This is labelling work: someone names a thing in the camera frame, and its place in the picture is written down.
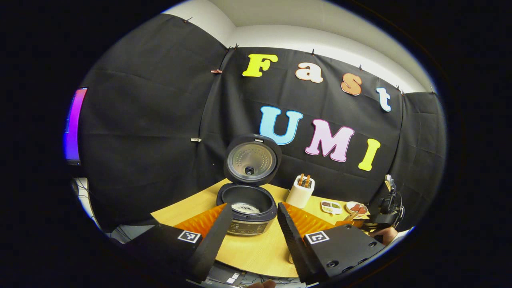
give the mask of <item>rice cooker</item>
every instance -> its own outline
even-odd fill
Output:
[[[258,134],[239,136],[229,144],[224,174],[232,183],[223,185],[217,194],[217,205],[229,203],[233,211],[228,234],[252,236],[268,230],[278,208],[260,185],[272,180],[281,155],[274,140]]]

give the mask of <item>open lid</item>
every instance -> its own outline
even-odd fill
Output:
[[[281,148],[268,137],[258,134],[238,136],[227,148],[224,175],[237,184],[266,184],[274,178],[281,155]]]

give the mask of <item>wooden table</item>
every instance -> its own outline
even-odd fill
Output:
[[[160,223],[174,226],[201,212],[216,206],[217,193],[220,187],[229,180],[224,179],[217,184],[173,205],[151,213]],[[276,203],[283,202],[288,196],[288,190],[274,185],[265,184]],[[331,216],[321,210],[323,200],[335,201],[343,207],[346,202],[311,196],[303,209],[331,224],[345,219],[349,213],[345,208],[339,215]],[[227,234],[217,254],[216,260],[227,265],[256,274],[276,277],[298,277],[295,266],[288,262],[288,247],[279,226],[277,217],[268,230],[256,236],[236,236]]]

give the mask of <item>monitor screen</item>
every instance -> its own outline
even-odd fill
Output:
[[[78,119],[82,108],[83,98],[87,93],[87,87],[76,90],[66,119],[64,129],[64,152],[66,160],[71,165],[80,165],[78,156]]]

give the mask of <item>pink letter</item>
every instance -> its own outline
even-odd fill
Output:
[[[318,146],[322,145],[322,154],[327,156],[334,148],[334,152],[331,154],[331,159],[338,162],[347,161],[346,153],[349,146],[350,138],[354,135],[354,130],[348,127],[341,127],[336,135],[332,137],[331,128],[329,123],[322,119],[313,120],[315,125],[315,132],[311,145],[306,148],[306,153],[310,155],[318,155],[320,151]]]

